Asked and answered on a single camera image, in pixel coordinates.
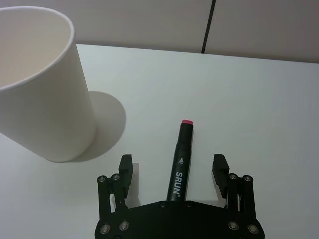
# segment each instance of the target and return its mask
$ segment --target white paper cup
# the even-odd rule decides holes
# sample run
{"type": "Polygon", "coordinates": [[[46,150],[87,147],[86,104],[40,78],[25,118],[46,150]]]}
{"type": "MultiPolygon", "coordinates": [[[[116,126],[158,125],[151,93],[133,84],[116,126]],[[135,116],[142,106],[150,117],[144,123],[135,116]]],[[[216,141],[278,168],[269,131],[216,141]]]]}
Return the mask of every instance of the white paper cup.
{"type": "Polygon", "coordinates": [[[90,146],[95,129],[70,19],[42,7],[0,9],[0,132],[65,162],[90,146]]]}

